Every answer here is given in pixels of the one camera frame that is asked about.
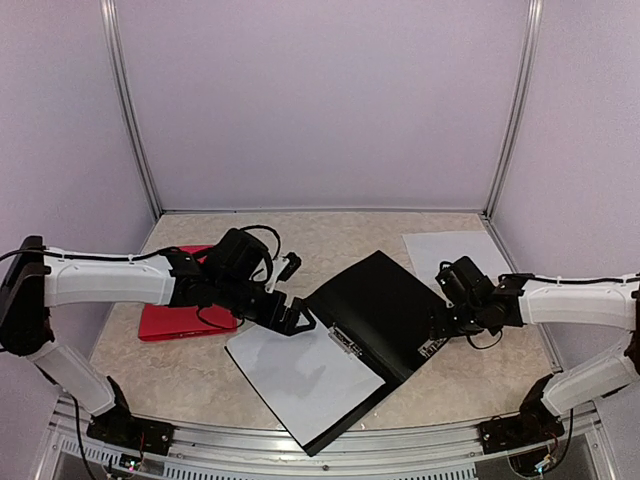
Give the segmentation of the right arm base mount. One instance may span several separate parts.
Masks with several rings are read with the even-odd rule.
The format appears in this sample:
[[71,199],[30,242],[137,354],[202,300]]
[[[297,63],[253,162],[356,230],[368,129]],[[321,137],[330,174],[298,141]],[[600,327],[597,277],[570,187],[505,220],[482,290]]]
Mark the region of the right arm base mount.
[[519,449],[565,434],[558,418],[535,413],[494,417],[479,423],[477,430],[485,454]]

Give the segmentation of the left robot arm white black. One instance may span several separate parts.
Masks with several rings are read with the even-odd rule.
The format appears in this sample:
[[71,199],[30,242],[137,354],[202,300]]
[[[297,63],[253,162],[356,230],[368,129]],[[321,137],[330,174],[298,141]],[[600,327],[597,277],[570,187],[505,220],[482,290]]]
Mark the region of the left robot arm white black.
[[168,246],[138,254],[69,251],[28,236],[1,256],[8,265],[1,280],[1,347],[66,391],[115,442],[133,443],[140,424],[120,386],[57,338],[52,312],[140,304],[201,314],[219,307],[285,337],[313,330],[303,300],[276,288],[298,270],[300,257],[270,250],[253,231],[231,228],[194,251]]

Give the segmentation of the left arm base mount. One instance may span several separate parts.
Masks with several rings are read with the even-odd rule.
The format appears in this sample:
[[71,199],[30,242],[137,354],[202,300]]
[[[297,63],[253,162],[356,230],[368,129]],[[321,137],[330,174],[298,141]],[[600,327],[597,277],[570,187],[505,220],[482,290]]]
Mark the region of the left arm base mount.
[[137,417],[120,407],[92,416],[87,428],[89,438],[161,456],[168,455],[174,432],[170,423]]

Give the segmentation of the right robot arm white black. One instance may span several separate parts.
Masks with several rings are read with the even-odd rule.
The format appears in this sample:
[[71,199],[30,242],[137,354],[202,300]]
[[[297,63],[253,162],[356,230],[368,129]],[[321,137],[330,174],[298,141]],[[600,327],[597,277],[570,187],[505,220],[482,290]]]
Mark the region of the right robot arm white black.
[[639,276],[548,277],[507,273],[491,280],[467,256],[444,261],[436,283],[445,299],[433,315],[430,337],[471,340],[501,336],[509,328],[540,327],[555,333],[610,332],[591,357],[549,374],[530,388],[511,433],[523,444],[561,432],[571,409],[616,393],[639,380]]

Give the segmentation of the black clip file folder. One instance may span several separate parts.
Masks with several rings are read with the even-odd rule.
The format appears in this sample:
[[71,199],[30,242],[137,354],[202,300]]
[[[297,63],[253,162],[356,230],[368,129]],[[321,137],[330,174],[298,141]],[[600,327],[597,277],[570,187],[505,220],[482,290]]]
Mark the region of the black clip file folder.
[[340,272],[304,299],[317,324],[338,326],[362,350],[356,357],[384,380],[370,399],[302,450],[317,455],[405,383],[428,360],[430,313],[444,301],[381,251]]

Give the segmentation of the red clip file folder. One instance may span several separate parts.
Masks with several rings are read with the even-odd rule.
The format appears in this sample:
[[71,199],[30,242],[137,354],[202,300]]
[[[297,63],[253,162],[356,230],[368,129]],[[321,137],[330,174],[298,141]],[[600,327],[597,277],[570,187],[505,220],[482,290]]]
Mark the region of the red clip file folder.
[[200,312],[197,306],[147,304],[140,317],[138,338],[143,342],[159,342],[222,335],[235,333],[239,326],[240,321],[219,306],[211,306]]

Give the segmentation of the white paper sheet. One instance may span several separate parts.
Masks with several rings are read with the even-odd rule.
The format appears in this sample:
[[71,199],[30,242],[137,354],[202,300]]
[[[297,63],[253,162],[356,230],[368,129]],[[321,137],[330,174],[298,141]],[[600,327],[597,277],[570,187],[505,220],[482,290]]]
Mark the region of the white paper sheet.
[[448,231],[404,234],[403,240],[417,278],[428,286],[435,280],[442,261],[468,256],[490,279],[512,269],[490,235],[484,231]]

